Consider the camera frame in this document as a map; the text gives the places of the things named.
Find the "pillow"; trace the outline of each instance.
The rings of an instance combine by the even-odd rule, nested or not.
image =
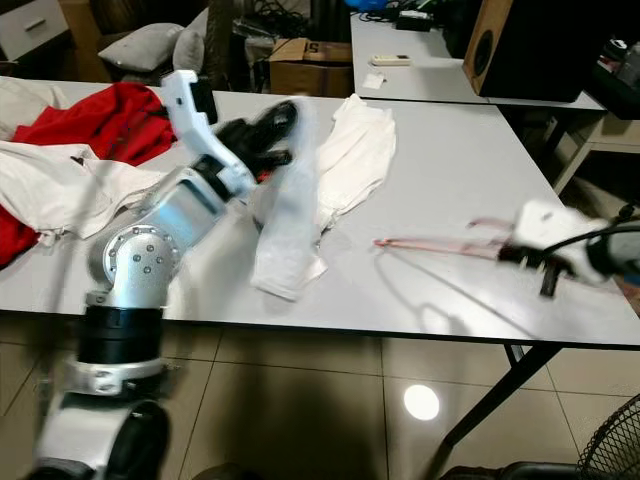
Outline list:
[[[174,70],[193,70],[200,73],[204,62],[204,39],[195,30],[186,28],[178,37],[173,51]]]
[[[209,7],[205,8],[200,14],[193,19],[189,25],[187,25],[187,30],[193,30],[194,32],[198,32],[202,38],[207,36],[207,18],[209,17]]]
[[[146,25],[112,43],[98,56],[123,70],[150,72],[171,57],[182,30],[175,23]]]

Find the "fan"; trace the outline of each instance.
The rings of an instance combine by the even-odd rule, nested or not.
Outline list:
[[[640,478],[640,395],[596,431],[580,455],[577,475],[580,480]]]

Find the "tiled floor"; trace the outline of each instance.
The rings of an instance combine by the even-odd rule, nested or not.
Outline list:
[[[32,328],[27,318],[0,320],[2,480],[19,478],[31,461]],[[508,369],[500,346],[213,327],[171,326],[163,352],[183,367],[166,403],[163,480],[190,480],[225,462],[265,480],[419,479],[444,434]],[[640,391],[639,360],[561,352],[458,445],[448,466],[575,462],[594,429]],[[439,399],[432,420],[405,407],[416,384]]]

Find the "blue object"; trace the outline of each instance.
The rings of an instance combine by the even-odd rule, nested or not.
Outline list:
[[[630,283],[631,285],[635,285],[636,287],[640,287],[640,275],[625,275],[624,281]]]
[[[350,7],[357,8],[361,12],[369,10],[382,10],[387,6],[388,0],[344,0]]]

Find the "speaker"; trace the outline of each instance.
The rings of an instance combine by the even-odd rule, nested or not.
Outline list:
[[[574,101],[609,36],[603,2],[484,0],[463,69],[483,97]]]

